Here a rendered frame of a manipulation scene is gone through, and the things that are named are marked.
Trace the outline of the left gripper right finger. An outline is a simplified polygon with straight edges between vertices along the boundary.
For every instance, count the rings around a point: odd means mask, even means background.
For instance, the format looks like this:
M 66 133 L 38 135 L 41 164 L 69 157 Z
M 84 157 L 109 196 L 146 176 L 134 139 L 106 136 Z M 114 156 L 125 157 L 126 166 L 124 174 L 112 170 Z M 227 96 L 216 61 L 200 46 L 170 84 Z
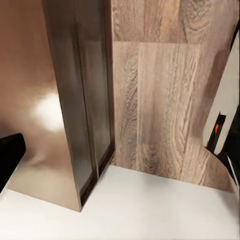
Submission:
M 228 133 L 224 151 L 240 173 L 240 135 Z

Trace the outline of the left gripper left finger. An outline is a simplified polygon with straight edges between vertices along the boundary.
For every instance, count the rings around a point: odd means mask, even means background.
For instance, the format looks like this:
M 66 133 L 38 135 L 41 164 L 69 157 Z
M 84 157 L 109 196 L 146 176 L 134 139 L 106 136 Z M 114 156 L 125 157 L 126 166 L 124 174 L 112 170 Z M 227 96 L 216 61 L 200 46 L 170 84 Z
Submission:
M 0 193 L 26 152 L 21 133 L 0 138 Z

